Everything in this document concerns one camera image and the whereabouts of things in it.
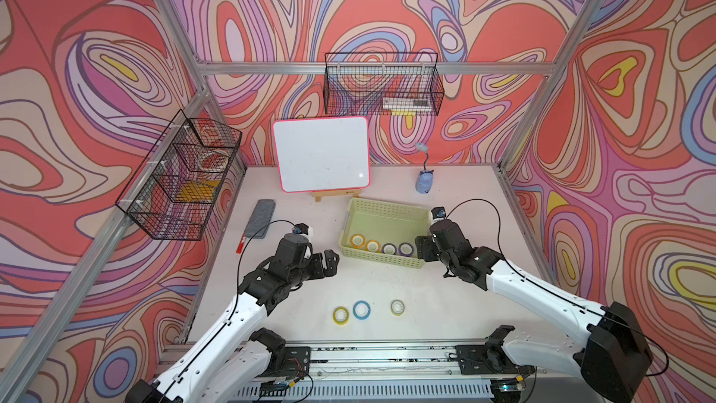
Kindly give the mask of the purple tape roll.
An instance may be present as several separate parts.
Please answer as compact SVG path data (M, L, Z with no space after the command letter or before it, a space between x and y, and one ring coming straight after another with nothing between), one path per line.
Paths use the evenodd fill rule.
M395 244L384 244L381 249L385 255L393 256L397 253L397 247Z
M398 252L402 257L412 257L415 253L415 247L410 243L402 243L398 248Z

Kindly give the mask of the yellow green tape roll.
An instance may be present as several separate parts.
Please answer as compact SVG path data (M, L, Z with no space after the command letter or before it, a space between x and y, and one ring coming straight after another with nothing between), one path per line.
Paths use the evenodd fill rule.
M339 326L346 325L350 318L350 311L343 306L336 307L332 313L332 319Z

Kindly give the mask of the orange tape roll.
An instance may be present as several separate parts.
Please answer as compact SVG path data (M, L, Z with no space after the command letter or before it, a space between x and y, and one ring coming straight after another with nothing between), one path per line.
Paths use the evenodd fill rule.
M367 242L367 239L365 238L365 236L363 236L361 234L354 235L350 240L351 246L356 249L364 248L366 242Z
M380 253L381 244L375 240L370 240L365 244L365 249L371 253Z

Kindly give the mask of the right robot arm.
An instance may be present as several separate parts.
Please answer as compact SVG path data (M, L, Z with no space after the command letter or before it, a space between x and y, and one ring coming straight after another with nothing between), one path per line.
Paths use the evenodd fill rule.
M415 240L419 259L442 263L447 275L512 300L556 328L537 343L505 343L512 363L580 377L611 402L634 399L654 355L632 309L580 298L518 268L499 250L472 246L450 219L429 231Z

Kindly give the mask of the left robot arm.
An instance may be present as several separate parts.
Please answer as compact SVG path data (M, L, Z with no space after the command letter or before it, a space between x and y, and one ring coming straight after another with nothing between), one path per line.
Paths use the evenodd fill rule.
M303 233L288 233L274 255L248 272L225 312L152 382L138 381L127 402L227 402L248 382L282 362L285 340L262 326L306 281L333 277L339 255L317 252Z

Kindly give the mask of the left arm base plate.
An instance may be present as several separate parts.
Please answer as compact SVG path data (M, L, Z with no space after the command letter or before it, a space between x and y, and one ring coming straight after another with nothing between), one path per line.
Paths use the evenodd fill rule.
M295 377L310 370L311 348L287 346L274 353L264 375L268 377Z

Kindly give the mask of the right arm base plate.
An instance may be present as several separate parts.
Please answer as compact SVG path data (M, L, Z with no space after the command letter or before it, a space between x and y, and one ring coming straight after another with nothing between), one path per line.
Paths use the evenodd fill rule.
M525 375L535 373L533 366L520 366L505 354L501 345L463 344L455 347L453 358L462 375Z

